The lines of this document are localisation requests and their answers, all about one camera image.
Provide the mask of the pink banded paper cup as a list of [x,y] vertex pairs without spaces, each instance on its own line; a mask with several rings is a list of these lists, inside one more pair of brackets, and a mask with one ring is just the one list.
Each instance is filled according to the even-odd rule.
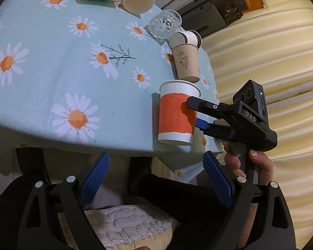
[[136,15],[148,12],[154,3],[155,0],[122,0],[124,9]]

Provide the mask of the white lace cushion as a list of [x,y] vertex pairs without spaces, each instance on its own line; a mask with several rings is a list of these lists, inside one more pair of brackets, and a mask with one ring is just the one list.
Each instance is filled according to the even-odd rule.
[[178,225],[150,204],[92,209],[85,214],[106,249],[166,249]]

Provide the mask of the orange banded paper cup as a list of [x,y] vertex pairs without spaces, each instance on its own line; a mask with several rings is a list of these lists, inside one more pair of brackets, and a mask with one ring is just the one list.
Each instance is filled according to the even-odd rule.
[[183,80],[170,80],[160,86],[158,141],[168,145],[190,146],[193,142],[197,112],[187,106],[200,89]]

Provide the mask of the black and white paper cup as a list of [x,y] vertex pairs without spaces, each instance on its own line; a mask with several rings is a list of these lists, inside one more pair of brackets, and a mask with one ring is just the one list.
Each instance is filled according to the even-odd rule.
[[202,38],[195,30],[176,32],[168,39],[168,44],[171,49],[174,49],[181,44],[191,44],[200,48],[202,45]]

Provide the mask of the daisy print blue tablecloth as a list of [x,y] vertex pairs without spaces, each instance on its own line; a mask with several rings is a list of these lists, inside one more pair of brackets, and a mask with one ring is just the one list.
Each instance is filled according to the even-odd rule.
[[175,78],[166,42],[118,3],[4,0],[0,5],[0,159],[49,147],[162,159],[182,182],[221,144],[195,131],[190,146],[160,143],[159,88]]

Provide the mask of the beige kraft paper cup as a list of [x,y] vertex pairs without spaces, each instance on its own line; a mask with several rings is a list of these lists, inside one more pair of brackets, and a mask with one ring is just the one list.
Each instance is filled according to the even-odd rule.
[[200,80],[198,48],[192,44],[181,44],[172,49],[179,80],[197,83]]

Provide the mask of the dark grey cabinet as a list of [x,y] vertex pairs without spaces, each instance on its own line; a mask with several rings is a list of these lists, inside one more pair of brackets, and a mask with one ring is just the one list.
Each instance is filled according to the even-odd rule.
[[194,0],[178,10],[185,30],[195,30],[202,38],[228,27],[243,14],[231,0]]

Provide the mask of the cream pleated curtain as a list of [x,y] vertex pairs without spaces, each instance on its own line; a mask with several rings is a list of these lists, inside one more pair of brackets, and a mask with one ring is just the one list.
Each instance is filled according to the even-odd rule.
[[264,87],[278,145],[268,153],[288,203],[298,248],[313,236],[313,3],[264,0],[203,39],[219,99],[248,80]]

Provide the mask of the clear crystal glass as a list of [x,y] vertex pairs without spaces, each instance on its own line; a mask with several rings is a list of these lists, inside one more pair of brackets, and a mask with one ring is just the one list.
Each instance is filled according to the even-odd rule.
[[150,20],[148,31],[154,38],[166,40],[179,29],[181,24],[181,15],[175,10],[167,9]]

